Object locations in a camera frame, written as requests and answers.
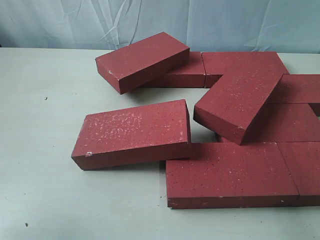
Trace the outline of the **white backdrop cloth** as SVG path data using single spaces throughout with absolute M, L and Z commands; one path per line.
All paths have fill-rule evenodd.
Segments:
M 193 51 L 320 51 L 317 0 L 3 0 L 2 47 L 116 50 L 166 32 Z

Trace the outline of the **red brick with white speckles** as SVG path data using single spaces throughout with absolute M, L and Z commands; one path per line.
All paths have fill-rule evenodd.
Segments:
M 71 154 L 85 171 L 190 156 L 184 99 L 88 114 Z

